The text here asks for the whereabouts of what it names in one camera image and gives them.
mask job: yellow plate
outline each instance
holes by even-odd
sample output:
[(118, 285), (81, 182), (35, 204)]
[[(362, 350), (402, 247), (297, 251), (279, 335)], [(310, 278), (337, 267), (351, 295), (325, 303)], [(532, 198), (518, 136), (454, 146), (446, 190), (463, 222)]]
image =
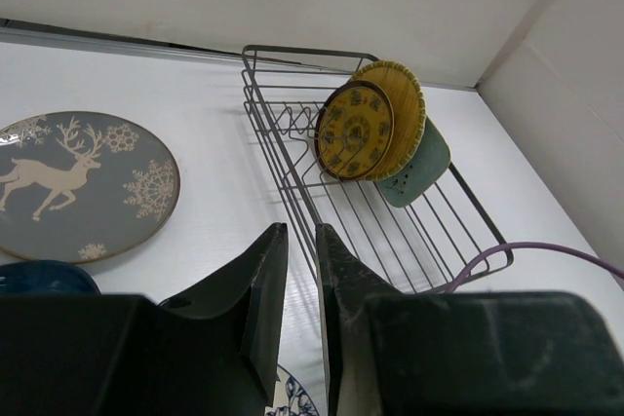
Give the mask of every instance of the yellow plate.
[(425, 99), (413, 73), (397, 62), (379, 60), (351, 77), (366, 80), (385, 91), (394, 112), (394, 134), (390, 148), (366, 180), (381, 180), (399, 172), (416, 152), (425, 131)]
[(314, 149), (324, 171), (340, 180), (361, 179), (383, 159), (394, 117), (377, 85), (352, 81), (331, 94), (319, 111)]

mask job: blue and white plate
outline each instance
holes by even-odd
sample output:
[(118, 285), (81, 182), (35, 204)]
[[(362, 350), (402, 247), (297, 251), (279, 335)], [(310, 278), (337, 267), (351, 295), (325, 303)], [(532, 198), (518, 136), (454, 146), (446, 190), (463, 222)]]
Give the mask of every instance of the blue and white plate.
[(149, 239), (176, 206), (179, 172), (153, 133), (97, 112), (0, 131), (0, 249), (83, 263)]
[(301, 384), (281, 365), (277, 367), (273, 407), (265, 416), (319, 416), (310, 396)]

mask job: gray metal wire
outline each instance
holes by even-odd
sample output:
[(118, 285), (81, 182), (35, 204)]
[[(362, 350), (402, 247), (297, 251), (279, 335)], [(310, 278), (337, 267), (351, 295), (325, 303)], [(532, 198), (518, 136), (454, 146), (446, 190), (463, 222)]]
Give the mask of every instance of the gray metal wire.
[[(325, 61), (332, 68), (272, 67), (259, 57), (307, 57), (306, 63)], [(338, 86), (376, 57), (247, 46), (242, 58), (245, 110), (315, 279), (314, 228), (322, 222), (331, 223), (354, 255), (390, 284), (414, 293), (443, 290), (482, 247), (506, 242), (453, 164), (405, 208), (391, 207), (373, 183), (341, 182), (319, 165), (313, 149), (319, 111)], [(493, 256), (468, 281), (512, 262), (511, 252)]]

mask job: white reindeer design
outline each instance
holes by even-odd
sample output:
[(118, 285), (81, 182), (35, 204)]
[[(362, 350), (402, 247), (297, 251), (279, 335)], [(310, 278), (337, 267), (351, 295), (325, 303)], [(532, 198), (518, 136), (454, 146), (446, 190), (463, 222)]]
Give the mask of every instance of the white reindeer design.
[(39, 221), (41, 211), (43, 211), (59, 194), (64, 195), (67, 200), (61, 204), (50, 207), (50, 210), (65, 208), (76, 201), (76, 196), (71, 191), (79, 189), (87, 183), (88, 170), (97, 169), (101, 166), (100, 163), (95, 161), (95, 158), (99, 156), (98, 150), (102, 145), (101, 132), (94, 131), (93, 127), (88, 125), (83, 132), (93, 141), (93, 148), (85, 153), (79, 153), (78, 150), (84, 147), (84, 140), (77, 141), (74, 146), (70, 146), (70, 142), (75, 140), (78, 136), (78, 130), (80, 129), (79, 123), (79, 121), (72, 117), (67, 129), (62, 124), (57, 126), (63, 134), (63, 140), (60, 141), (57, 138), (57, 142), (65, 150), (74, 155), (77, 160), (71, 170), (57, 170), (56, 168), (50, 168), (35, 160), (11, 159), (16, 166), (8, 174), (0, 176), (0, 182), (7, 182), (4, 186), (4, 195), (2, 199), (0, 199), (0, 211), (5, 210), (7, 198), (11, 192), (22, 187), (28, 187), (33, 183), (50, 189), (50, 194), (46, 200), (43, 201), (41, 207), (32, 213), (32, 219), (35, 221)]

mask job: cable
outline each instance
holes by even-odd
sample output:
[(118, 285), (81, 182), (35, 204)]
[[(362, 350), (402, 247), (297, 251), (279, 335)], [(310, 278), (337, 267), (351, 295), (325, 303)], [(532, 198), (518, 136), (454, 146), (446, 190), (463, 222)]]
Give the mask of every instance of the cable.
[(468, 278), (468, 276), (470, 275), (470, 272), (472, 272), (472, 270), (479, 263), (484, 261), (490, 255), (493, 255), (503, 250), (505, 251), (513, 250), (515, 248), (540, 248), (543, 250), (554, 250), (556, 252), (566, 253), (568, 255), (572, 255), (574, 257), (587, 260), (588, 262), (593, 263), (594, 265), (598, 265), (599, 267), (604, 268), (605, 270), (610, 272), (612, 275), (615, 275), (616, 277), (624, 280), (624, 271), (614, 267), (610, 263), (605, 262), (604, 260), (601, 260), (598, 257), (595, 257), (594, 255), (590, 255), (589, 253), (576, 250), (575, 248), (572, 248), (572, 247), (559, 246), (557, 244), (523, 241), (523, 242), (517, 242), (517, 243), (501, 244), (499, 246), (490, 247), (484, 250), (475, 258), (473, 258), (470, 262), (468, 262), (468, 264), (461, 270), (461, 272), (459, 272), (459, 275), (457, 275), (457, 277), (455, 277), (455, 279), (448, 284), (448, 287), (445, 290), (445, 292), (455, 292), (455, 290), (458, 287), (460, 287), (462, 283), (464, 283), (466, 278)]

